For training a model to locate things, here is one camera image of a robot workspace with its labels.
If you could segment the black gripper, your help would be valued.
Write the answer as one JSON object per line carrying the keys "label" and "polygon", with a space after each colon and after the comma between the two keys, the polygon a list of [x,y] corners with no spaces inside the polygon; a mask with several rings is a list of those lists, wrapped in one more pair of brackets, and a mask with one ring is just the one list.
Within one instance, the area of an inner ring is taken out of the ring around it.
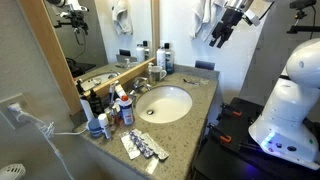
{"label": "black gripper", "polygon": [[227,9],[222,16],[221,21],[216,25],[214,31],[212,32],[212,40],[209,46],[214,47],[217,39],[220,38],[217,44],[218,48],[221,48],[225,41],[227,41],[232,34],[232,27],[236,26],[242,18],[243,13],[235,9]]}

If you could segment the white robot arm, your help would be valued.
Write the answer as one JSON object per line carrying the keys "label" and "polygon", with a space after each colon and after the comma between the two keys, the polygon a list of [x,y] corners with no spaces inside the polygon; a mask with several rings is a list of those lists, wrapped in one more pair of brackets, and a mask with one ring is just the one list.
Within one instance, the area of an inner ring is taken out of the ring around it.
{"label": "white robot arm", "polygon": [[298,45],[279,76],[263,111],[249,126],[250,137],[269,155],[319,170],[319,143],[304,124],[320,97],[320,39]]}

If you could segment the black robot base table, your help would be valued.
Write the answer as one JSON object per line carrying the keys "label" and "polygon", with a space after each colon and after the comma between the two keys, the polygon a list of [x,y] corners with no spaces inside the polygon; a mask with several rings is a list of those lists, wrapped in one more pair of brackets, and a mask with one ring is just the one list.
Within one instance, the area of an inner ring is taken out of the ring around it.
{"label": "black robot base table", "polygon": [[227,144],[209,133],[193,165],[192,180],[320,180],[320,171],[264,153],[248,134],[263,106],[234,98],[230,106],[241,117],[224,115],[217,127],[232,138]]}

